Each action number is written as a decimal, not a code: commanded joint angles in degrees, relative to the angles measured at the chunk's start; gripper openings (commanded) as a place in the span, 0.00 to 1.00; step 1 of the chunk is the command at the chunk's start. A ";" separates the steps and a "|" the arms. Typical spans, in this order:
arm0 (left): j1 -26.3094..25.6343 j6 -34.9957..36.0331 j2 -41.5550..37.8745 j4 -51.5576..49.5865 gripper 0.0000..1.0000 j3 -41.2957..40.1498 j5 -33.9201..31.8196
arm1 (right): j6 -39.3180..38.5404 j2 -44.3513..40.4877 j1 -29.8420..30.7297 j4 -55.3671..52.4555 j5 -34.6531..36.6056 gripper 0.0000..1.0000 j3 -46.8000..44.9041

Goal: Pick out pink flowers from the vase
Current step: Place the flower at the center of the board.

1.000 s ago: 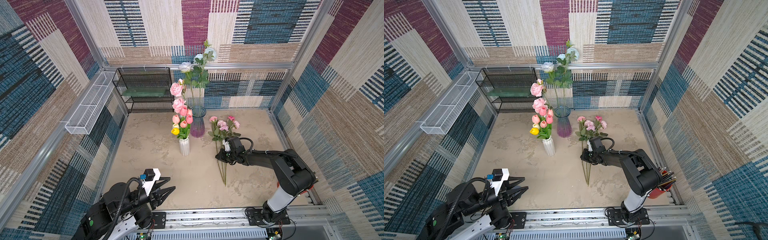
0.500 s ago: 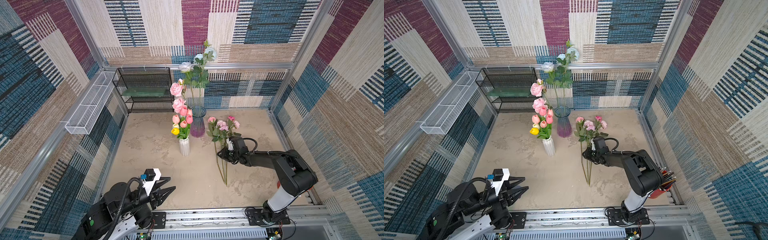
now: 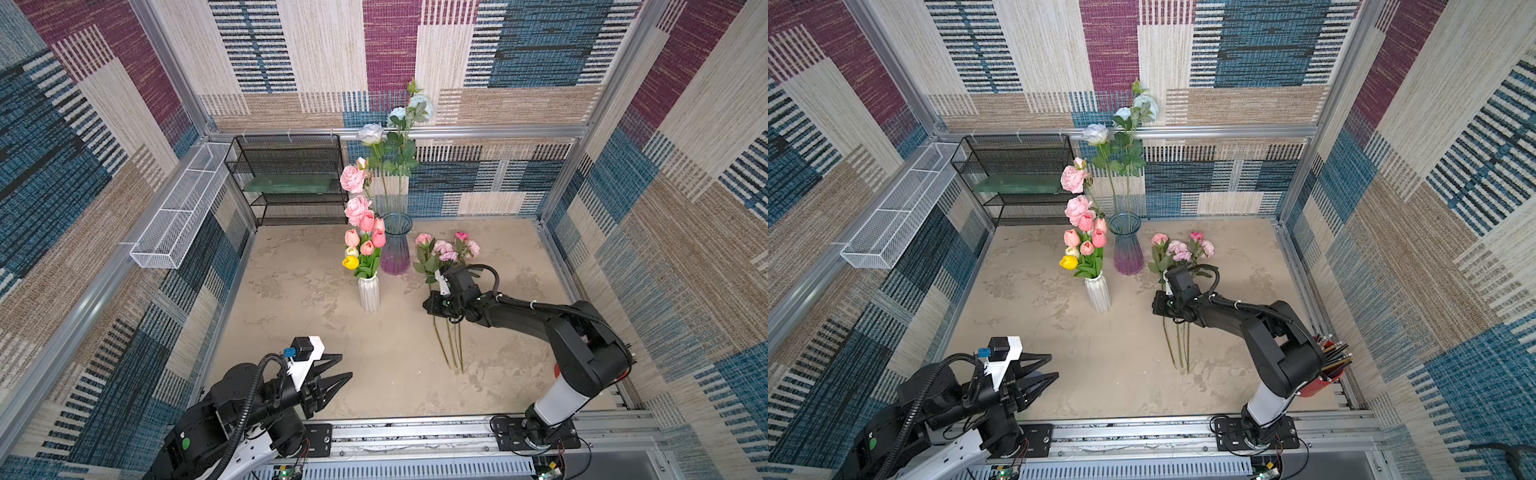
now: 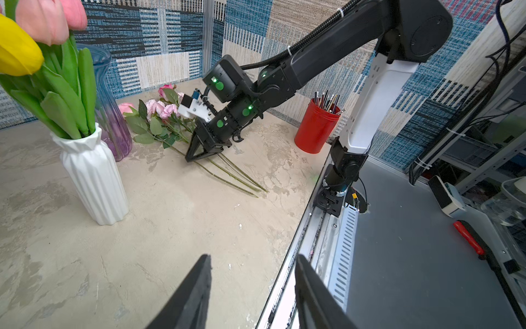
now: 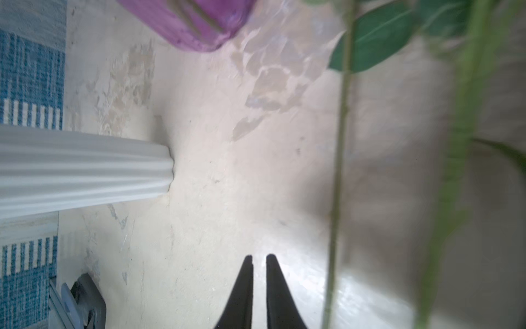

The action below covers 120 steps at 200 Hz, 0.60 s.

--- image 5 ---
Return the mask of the large light pink rose stem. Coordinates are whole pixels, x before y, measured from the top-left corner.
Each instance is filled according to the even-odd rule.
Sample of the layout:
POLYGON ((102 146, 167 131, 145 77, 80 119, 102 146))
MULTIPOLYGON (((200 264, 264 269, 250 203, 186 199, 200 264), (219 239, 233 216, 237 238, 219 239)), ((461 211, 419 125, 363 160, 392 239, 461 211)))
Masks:
POLYGON ((356 74, 371 69, 404 48, 416 29, 409 1, 387 1, 360 13, 361 1, 333 1, 345 27, 331 51, 327 68, 341 74, 334 151, 334 175, 330 212, 330 238, 323 302, 322 328, 335 323, 338 270, 348 205, 345 170, 356 135, 353 109, 357 102, 356 74))

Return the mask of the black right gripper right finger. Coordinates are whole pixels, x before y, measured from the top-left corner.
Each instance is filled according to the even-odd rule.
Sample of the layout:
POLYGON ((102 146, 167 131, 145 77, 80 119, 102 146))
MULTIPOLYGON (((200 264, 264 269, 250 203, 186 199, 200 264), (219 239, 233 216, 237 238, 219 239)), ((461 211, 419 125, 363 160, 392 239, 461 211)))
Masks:
POLYGON ((307 329, 283 275, 277 257, 269 254, 267 262, 267 328, 307 329))

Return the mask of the hot pink rose stem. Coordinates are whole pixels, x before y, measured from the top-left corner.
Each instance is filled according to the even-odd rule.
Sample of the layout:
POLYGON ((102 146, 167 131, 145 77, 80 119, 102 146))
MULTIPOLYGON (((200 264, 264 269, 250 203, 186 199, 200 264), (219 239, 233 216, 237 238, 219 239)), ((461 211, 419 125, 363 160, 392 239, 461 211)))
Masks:
POLYGON ((436 215, 421 277, 414 328, 428 328, 438 291, 438 277, 448 237, 464 218, 456 209, 471 145, 476 141, 483 94, 497 65, 497 54, 524 1, 507 1, 493 15, 496 1, 474 1, 468 11, 464 45, 456 63, 456 99, 449 126, 446 157, 436 215))

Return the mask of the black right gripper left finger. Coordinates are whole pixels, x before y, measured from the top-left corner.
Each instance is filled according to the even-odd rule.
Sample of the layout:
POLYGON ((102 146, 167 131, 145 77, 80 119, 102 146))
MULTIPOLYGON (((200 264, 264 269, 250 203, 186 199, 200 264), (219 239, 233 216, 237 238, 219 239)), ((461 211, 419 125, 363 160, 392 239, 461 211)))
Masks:
POLYGON ((234 283, 216 329, 251 329, 253 311, 253 257, 248 255, 234 283))

